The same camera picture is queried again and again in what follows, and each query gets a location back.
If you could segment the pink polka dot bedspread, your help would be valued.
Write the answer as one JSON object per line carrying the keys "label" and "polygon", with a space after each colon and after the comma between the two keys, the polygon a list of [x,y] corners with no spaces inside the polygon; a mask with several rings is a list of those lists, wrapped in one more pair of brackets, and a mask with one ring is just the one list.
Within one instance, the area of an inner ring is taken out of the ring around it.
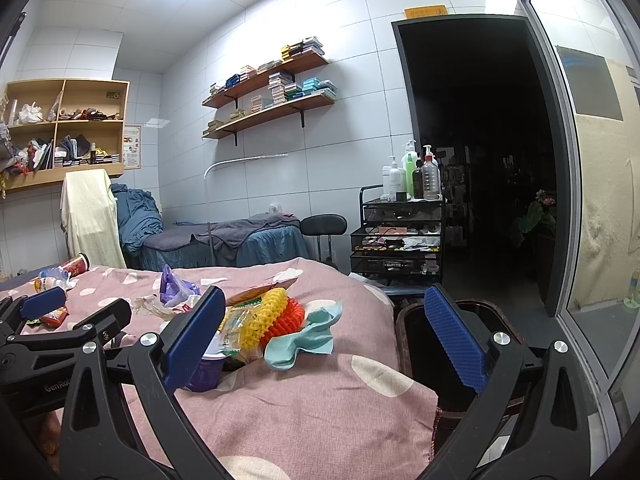
{"label": "pink polka dot bedspread", "polygon": [[186,416],[237,479],[414,479],[431,458],[436,394],[401,374],[382,292],[307,260],[292,295],[310,312],[340,304],[327,356],[285,372],[262,361],[213,390],[181,390]]}

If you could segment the dark brown trash bin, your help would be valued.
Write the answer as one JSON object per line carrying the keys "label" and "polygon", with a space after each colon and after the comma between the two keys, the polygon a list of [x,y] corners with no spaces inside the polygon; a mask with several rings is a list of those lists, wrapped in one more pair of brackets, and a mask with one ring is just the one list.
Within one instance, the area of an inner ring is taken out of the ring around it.
{"label": "dark brown trash bin", "polygon": [[[457,305],[464,312],[474,313],[491,333],[505,332],[519,344],[526,343],[500,308],[491,302],[462,299],[457,300]],[[438,396],[431,444],[432,456],[435,456],[459,426],[476,392],[462,384],[427,321],[422,302],[405,304],[397,312],[395,332],[401,373],[432,389]],[[515,422],[523,401],[524,396],[520,396],[509,402],[499,430],[503,430],[508,422]]]}

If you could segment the yellow foam fruit net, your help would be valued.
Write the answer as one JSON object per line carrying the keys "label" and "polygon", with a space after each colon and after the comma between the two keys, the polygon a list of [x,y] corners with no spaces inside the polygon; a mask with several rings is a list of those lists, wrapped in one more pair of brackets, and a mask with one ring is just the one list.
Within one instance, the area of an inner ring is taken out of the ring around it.
{"label": "yellow foam fruit net", "polygon": [[228,307],[219,326],[218,346],[225,356],[254,352],[259,341],[288,304],[283,287],[267,290],[257,298]]}

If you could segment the black round stool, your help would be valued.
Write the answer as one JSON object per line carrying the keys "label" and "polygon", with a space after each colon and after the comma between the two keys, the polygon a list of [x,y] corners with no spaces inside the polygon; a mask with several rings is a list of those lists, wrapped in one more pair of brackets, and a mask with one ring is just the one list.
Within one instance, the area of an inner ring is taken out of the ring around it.
{"label": "black round stool", "polygon": [[[332,237],[342,236],[347,231],[347,220],[341,214],[313,214],[300,222],[300,232],[316,241],[318,260],[336,269],[333,261]],[[326,238],[328,253],[323,255],[322,238]]]}

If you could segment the black mesh trolley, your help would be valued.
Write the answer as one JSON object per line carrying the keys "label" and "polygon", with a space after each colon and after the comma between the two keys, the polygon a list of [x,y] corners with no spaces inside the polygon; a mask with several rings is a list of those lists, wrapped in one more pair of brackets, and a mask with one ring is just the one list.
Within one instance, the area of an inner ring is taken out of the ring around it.
{"label": "black mesh trolley", "polygon": [[382,189],[377,184],[359,190],[360,225],[350,234],[352,272],[387,283],[429,285],[441,281],[444,201],[440,197],[399,202],[383,196],[367,199],[367,192]]}

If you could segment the green pump bottle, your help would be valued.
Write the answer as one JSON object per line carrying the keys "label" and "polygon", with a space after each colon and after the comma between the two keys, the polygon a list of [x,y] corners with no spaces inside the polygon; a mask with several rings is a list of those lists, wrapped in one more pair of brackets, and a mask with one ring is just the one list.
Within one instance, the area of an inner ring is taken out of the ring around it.
{"label": "green pump bottle", "polygon": [[402,169],[405,171],[405,184],[406,191],[409,198],[415,198],[416,192],[414,192],[413,173],[416,170],[416,141],[411,140],[405,143],[405,153],[401,159]]}

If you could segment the white pump bottle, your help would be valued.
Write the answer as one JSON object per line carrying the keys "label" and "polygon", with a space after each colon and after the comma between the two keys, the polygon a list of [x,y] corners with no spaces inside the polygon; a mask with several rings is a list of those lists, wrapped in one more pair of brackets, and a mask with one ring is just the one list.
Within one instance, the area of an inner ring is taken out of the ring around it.
{"label": "white pump bottle", "polygon": [[401,194],[406,192],[405,170],[398,165],[396,158],[390,156],[390,170],[388,170],[388,195],[392,202],[401,200]]}

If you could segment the red paper cup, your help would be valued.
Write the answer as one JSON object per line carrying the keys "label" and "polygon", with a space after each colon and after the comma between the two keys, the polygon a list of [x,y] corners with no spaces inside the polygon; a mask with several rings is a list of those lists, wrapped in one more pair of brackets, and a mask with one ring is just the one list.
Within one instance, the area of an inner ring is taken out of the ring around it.
{"label": "red paper cup", "polygon": [[70,278],[76,278],[76,276],[90,270],[90,261],[89,258],[81,252],[74,258],[61,263],[58,268],[66,272]]}

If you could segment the red snack bag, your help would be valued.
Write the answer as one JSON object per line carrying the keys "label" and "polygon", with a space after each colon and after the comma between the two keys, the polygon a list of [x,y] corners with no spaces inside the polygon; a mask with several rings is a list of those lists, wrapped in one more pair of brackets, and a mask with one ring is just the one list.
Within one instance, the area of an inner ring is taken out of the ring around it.
{"label": "red snack bag", "polygon": [[50,328],[59,328],[68,317],[68,310],[65,306],[59,307],[51,312],[40,316],[39,321]]}

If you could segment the purple plastic cup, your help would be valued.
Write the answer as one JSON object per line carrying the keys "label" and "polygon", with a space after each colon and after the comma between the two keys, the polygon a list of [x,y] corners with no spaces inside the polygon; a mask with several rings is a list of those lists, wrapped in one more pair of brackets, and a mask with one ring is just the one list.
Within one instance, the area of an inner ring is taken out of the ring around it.
{"label": "purple plastic cup", "polygon": [[192,392],[205,392],[215,389],[219,382],[226,357],[223,354],[206,354],[200,359],[198,367],[186,388]]}

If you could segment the wooden wall shelf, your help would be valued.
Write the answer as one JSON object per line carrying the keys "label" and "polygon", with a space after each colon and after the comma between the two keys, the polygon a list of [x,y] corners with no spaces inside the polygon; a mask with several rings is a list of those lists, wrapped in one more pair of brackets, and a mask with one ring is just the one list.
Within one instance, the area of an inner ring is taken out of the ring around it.
{"label": "wooden wall shelf", "polygon": [[238,84],[230,87],[229,89],[222,89],[221,92],[217,92],[213,96],[209,96],[202,102],[202,105],[210,108],[221,108],[226,104],[233,102],[238,104],[239,98],[246,96],[261,88],[267,87],[269,84],[269,77],[275,73],[287,73],[289,75],[297,75],[307,70],[313,70],[314,68],[326,66],[329,61],[316,52],[306,52],[289,58],[287,61],[283,61],[278,66],[273,66],[269,70],[256,73],[253,77],[240,81]]}
{"label": "wooden wall shelf", "polygon": [[336,99],[328,90],[317,91],[309,96],[303,96],[295,100],[291,100],[279,105],[268,107],[254,114],[245,115],[240,118],[225,122],[216,128],[207,128],[202,133],[203,139],[221,140],[227,136],[234,137],[234,143],[238,143],[238,133],[250,128],[254,128],[267,122],[285,118],[292,115],[298,115],[300,126],[306,127],[306,113],[308,110],[316,110],[317,108],[332,106]]}

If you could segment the wooden cubby shelf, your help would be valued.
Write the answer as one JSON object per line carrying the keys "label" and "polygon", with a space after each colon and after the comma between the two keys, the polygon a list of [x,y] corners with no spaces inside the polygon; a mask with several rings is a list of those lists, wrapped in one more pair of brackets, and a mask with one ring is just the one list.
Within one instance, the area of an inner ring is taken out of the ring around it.
{"label": "wooden cubby shelf", "polygon": [[121,80],[11,81],[1,95],[1,188],[58,184],[71,171],[124,172],[129,84]]}

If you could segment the blue massage bed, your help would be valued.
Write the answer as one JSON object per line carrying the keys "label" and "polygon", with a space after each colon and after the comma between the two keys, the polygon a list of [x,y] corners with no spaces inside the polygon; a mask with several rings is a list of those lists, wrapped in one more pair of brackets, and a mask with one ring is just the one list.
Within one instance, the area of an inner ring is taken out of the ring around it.
{"label": "blue massage bed", "polygon": [[113,184],[120,248],[131,269],[247,268],[306,258],[300,221],[290,214],[255,214],[250,218],[165,226],[148,191]]}

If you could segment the pink snack packet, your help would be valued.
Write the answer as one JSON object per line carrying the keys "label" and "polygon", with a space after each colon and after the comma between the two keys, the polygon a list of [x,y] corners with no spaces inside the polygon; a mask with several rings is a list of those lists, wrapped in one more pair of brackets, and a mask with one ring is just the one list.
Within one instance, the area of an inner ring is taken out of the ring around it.
{"label": "pink snack packet", "polygon": [[268,280],[262,284],[250,286],[249,289],[230,296],[226,299],[226,306],[232,307],[236,304],[242,304],[242,302],[255,299],[274,288],[288,289],[301,275],[302,272],[297,270],[288,269],[286,271],[282,271],[272,278],[268,278]]}

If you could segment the crushed plastic bottle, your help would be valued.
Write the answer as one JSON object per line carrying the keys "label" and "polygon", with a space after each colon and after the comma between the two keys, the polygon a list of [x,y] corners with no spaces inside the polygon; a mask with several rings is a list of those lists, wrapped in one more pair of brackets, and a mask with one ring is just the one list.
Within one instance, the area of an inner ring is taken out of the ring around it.
{"label": "crushed plastic bottle", "polygon": [[70,272],[59,266],[41,270],[34,279],[35,292],[44,292],[55,287],[62,288],[67,292],[73,289],[76,284],[76,278],[73,278]]}

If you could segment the cream cloth on chair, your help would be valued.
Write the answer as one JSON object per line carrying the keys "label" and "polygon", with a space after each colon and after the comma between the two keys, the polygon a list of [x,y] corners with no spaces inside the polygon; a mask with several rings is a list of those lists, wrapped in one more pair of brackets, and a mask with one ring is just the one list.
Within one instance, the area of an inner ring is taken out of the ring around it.
{"label": "cream cloth on chair", "polygon": [[104,169],[68,172],[60,211],[62,230],[72,256],[84,254],[92,266],[123,269],[116,198]]}

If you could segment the upper wooden wall shelf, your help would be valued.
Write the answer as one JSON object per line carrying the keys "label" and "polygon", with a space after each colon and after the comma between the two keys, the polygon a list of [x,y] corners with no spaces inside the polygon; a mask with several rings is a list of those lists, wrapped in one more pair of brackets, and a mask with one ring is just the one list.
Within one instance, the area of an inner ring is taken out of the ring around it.
{"label": "upper wooden wall shelf", "polygon": [[307,70],[313,70],[314,68],[326,66],[329,61],[316,52],[306,52],[289,58],[287,61],[283,61],[278,66],[273,66],[269,70],[256,73],[253,77],[240,81],[238,84],[230,87],[229,89],[222,89],[221,92],[217,92],[213,96],[209,96],[202,102],[202,105],[210,108],[221,108],[226,104],[233,102],[238,104],[239,98],[246,96],[261,88],[267,87],[269,84],[269,77],[275,73],[287,73],[289,75],[297,75]]}

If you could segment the lower wooden wall shelf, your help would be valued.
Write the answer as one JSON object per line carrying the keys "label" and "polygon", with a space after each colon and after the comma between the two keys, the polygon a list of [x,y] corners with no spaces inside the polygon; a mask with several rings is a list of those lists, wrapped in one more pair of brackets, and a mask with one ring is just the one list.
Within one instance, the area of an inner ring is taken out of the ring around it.
{"label": "lower wooden wall shelf", "polygon": [[317,91],[309,96],[303,96],[295,100],[291,100],[279,105],[268,107],[254,114],[245,115],[240,118],[225,122],[216,128],[207,128],[202,133],[203,139],[221,140],[227,136],[234,137],[234,143],[238,143],[238,133],[250,128],[254,128],[267,122],[285,118],[292,115],[298,115],[300,126],[306,127],[306,113],[308,110],[316,110],[317,108],[332,106],[336,99],[328,90]]}

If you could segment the white floor lamp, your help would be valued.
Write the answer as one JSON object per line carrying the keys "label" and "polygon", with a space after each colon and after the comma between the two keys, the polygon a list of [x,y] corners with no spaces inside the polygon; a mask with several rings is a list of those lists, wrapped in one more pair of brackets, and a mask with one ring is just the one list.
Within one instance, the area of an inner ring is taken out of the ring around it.
{"label": "white floor lamp", "polygon": [[212,261],[215,261],[215,249],[213,242],[213,203],[224,202],[226,198],[221,198],[221,195],[224,195],[220,189],[222,185],[220,183],[220,179],[218,178],[218,174],[221,171],[224,171],[228,167],[235,167],[239,165],[244,165],[246,162],[258,162],[258,160],[271,160],[271,159],[282,159],[288,158],[290,154],[288,153],[277,153],[277,154],[265,154],[265,155],[254,155],[254,156],[243,156],[237,158],[230,158],[225,160],[220,160],[219,162],[213,162],[210,164],[205,170],[203,174],[203,182],[204,182],[204,193],[205,193],[205,206],[206,206],[206,228],[207,228],[207,241],[208,241],[208,249],[210,258]]}

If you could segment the orange foam fruit net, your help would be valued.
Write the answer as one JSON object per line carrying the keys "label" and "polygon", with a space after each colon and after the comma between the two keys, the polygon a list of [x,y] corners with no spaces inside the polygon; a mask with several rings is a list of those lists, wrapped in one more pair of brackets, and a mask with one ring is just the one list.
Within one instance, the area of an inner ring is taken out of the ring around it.
{"label": "orange foam fruit net", "polygon": [[293,298],[288,298],[288,303],[280,316],[271,324],[259,341],[260,348],[265,349],[268,342],[274,337],[280,337],[299,332],[305,321],[303,306]]}

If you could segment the teal crumpled cloth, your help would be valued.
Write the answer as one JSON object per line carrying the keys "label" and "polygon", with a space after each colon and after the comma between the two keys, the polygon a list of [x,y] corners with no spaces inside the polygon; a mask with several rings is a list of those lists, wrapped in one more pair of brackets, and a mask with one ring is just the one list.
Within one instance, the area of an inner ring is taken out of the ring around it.
{"label": "teal crumpled cloth", "polygon": [[334,302],[307,315],[306,325],[295,333],[270,339],[264,350],[264,360],[270,370],[290,370],[300,352],[328,356],[333,352],[331,328],[342,317],[343,305]]}

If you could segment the orange door sign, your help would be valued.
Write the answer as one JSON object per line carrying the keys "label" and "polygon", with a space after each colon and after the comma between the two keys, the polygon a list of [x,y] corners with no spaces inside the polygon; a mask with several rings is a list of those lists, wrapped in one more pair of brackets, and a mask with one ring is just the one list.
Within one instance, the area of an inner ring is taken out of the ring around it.
{"label": "orange door sign", "polygon": [[433,4],[432,6],[413,6],[405,11],[407,20],[415,18],[434,18],[434,16],[444,16],[448,14],[448,9],[443,4]]}

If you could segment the purple plastic bag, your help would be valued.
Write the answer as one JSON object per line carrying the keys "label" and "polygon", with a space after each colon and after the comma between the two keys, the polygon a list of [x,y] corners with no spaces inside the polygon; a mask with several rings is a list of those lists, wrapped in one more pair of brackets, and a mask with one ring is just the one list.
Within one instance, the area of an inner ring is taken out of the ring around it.
{"label": "purple plastic bag", "polygon": [[197,284],[179,278],[168,264],[165,264],[160,277],[160,302],[166,308],[174,308],[183,304],[191,296],[200,296]]}

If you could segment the potted pink flower plant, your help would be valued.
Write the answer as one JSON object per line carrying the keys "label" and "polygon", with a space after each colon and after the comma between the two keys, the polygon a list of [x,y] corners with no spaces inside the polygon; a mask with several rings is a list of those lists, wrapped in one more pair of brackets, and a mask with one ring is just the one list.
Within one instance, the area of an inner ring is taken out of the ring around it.
{"label": "potted pink flower plant", "polygon": [[554,240],[556,233],[556,198],[545,190],[536,192],[533,201],[518,219],[522,238],[546,238]]}

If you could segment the wall poster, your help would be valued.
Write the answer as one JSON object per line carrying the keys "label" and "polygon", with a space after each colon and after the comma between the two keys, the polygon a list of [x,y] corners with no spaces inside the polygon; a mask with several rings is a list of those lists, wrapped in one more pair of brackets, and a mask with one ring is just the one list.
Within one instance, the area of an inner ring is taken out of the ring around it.
{"label": "wall poster", "polygon": [[125,170],[141,168],[141,133],[140,126],[126,126],[122,135],[122,164]]}

